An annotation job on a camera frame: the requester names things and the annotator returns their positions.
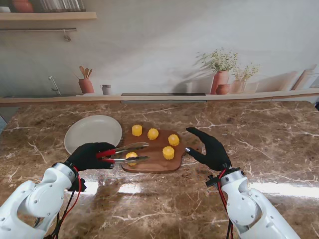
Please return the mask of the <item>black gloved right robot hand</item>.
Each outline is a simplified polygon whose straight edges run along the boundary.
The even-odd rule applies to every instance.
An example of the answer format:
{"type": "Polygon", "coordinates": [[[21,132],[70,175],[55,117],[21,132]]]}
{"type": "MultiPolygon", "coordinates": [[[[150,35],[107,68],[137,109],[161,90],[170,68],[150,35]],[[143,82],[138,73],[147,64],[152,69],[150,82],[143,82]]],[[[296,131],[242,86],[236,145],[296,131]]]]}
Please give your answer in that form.
{"type": "Polygon", "coordinates": [[[188,127],[186,130],[196,135],[205,145],[206,154],[199,153],[191,147],[187,147],[185,151],[201,164],[207,165],[214,171],[223,171],[232,167],[231,161],[221,142],[215,137],[206,134],[194,127],[188,127]]]}

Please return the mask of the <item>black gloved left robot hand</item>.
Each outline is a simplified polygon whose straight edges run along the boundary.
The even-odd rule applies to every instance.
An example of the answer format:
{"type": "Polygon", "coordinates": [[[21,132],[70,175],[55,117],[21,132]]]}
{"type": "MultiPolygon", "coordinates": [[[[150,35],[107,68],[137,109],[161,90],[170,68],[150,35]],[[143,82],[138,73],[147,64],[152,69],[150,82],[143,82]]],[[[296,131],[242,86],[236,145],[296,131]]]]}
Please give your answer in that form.
{"type": "Polygon", "coordinates": [[[79,172],[88,169],[112,169],[111,163],[98,159],[96,154],[114,148],[112,144],[107,142],[86,143],[78,147],[64,164],[70,168],[75,167],[79,172]]]}

